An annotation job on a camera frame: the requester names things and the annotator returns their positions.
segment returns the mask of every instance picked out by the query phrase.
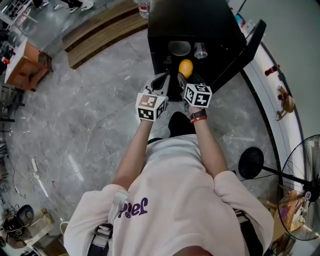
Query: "hand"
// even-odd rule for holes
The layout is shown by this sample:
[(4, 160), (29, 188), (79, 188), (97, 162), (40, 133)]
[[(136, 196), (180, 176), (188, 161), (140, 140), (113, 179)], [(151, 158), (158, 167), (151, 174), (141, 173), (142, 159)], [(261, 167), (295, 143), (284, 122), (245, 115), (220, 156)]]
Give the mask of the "hand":
[(202, 108), (189, 105), (189, 113), (194, 114), (201, 111)]

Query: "chair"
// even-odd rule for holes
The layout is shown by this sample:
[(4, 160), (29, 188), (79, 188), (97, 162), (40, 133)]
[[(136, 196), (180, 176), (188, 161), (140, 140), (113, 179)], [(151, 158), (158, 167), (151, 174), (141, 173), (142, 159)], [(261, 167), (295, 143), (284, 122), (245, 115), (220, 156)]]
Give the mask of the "chair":
[(20, 89), (0, 85), (0, 122), (13, 123), (12, 113), (20, 106), (24, 107), (22, 101), (23, 91)]
[(3, 230), (12, 237), (20, 237), (23, 229), (30, 225), (35, 216), (33, 208), (26, 204), (22, 206), (14, 216), (7, 217), (3, 221)]

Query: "white wall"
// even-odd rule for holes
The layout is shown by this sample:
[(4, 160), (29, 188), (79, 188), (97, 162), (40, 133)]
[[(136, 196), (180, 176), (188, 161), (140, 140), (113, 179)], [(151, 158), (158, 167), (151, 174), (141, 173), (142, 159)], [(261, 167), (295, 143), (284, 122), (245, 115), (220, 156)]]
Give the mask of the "white wall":
[(240, 13), (266, 22), (263, 41), (285, 74), (303, 135), (320, 134), (320, 5), (316, 0), (247, 0)]

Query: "wooden table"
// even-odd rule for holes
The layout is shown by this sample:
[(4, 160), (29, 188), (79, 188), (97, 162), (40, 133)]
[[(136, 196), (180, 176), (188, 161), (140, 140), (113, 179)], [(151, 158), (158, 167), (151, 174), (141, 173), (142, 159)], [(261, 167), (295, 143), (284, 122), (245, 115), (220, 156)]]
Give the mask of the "wooden table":
[(28, 43), (26, 38), (7, 66), (4, 82), (21, 90), (36, 91), (47, 72), (53, 72), (52, 58)]

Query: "electric fan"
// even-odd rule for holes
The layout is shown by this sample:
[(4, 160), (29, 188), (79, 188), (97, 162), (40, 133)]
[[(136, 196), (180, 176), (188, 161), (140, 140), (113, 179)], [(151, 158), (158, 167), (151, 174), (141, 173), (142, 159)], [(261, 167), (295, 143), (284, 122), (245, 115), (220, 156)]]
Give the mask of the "electric fan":
[(239, 160), (239, 173), (253, 179), (266, 170), (282, 177), (278, 192), (278, 217), (285, 230), (298, 240), (320, 237), (320, 135), (302, 141), (289, 155), (282, 171), (263, 166), (264, 154), (257, 147), (246, 149)]

